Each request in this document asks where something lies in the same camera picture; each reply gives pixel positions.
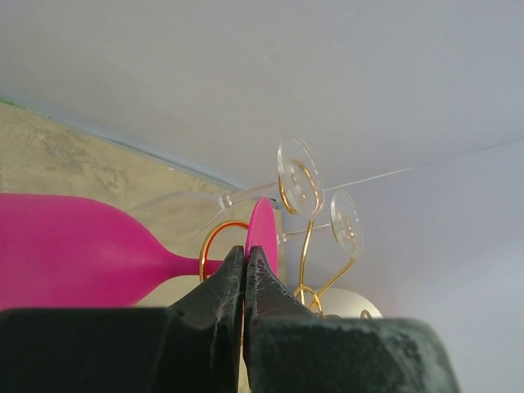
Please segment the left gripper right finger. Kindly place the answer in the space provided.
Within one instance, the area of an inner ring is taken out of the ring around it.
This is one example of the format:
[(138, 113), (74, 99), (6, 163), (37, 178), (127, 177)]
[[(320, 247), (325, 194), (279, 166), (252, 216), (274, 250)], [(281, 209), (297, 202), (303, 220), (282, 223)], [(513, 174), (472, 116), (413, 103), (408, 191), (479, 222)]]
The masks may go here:
[(458, 392), (449, 356), (412, 318), (323, 318), (254, 246), (246, 266), (243, 356), (254, 392)]

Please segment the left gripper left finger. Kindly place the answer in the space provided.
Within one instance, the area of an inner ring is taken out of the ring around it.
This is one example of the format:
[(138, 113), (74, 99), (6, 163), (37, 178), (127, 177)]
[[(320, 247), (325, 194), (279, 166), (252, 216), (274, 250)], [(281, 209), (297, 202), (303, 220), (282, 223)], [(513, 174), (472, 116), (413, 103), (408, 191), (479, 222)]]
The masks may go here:
[(4, 392), (234, 392), (244, 250), (168, 307), (1, 314)]

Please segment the pink wine glass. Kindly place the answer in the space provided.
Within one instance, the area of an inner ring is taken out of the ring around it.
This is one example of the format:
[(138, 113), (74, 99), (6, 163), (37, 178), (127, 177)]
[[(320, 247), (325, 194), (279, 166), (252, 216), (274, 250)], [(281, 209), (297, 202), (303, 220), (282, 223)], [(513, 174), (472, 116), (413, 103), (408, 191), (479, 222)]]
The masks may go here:
[(180, 276), (214, 274), (141, 223), (79, 196), (1, 195), (1, 308), (126, 307)]

